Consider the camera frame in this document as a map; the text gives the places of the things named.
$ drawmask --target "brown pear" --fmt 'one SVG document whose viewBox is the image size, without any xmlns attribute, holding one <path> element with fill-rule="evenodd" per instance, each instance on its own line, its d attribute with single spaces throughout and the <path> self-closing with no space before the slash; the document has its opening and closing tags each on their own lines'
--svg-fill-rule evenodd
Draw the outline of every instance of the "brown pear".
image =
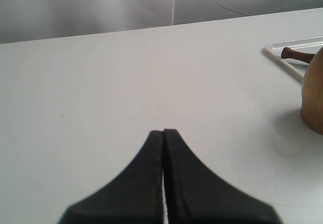
<svg viewBox="0 0 323 224">
<path fill-rule="evenodd" d="M 323 47 L 310 61 L 302 85 L 301 117 L 323 135 Z"/>
</svg>

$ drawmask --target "white table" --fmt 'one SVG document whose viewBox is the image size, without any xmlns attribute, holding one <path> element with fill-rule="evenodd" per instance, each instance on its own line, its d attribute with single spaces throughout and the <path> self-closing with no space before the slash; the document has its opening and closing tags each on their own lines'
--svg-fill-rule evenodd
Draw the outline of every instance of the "white table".
<svg viewBox="0 0 323 224">
<path fill-rule="evenodd" d="M 55 223 L 176 128 L 287 224 L 323 220 L 323 136 L 268 42 L 323 34 L 323 9 L 0 45 L 0 223 Z"/>
</svg>

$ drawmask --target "plastic tray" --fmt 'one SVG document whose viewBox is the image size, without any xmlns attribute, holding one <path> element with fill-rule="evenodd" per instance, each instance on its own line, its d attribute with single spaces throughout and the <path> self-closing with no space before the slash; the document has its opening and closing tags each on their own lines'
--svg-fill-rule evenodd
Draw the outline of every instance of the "plastic tray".
<svg viewBox="0 0 323 224">
<path fill-rule="evenodd" d="M 299 82 L 302 82 L 308 64 L 294 59 L 282 59 L 280 57 L 282 50 L 284 47 L 290 47 L 291 49 L 301 52 L 317 53 L 322 46 L 323 36 L 319 36 L 292 41 L 268 43 L 265 46 L 265 49 L 285 66 L 284 68 L 289 74 Z"/>
</svg>

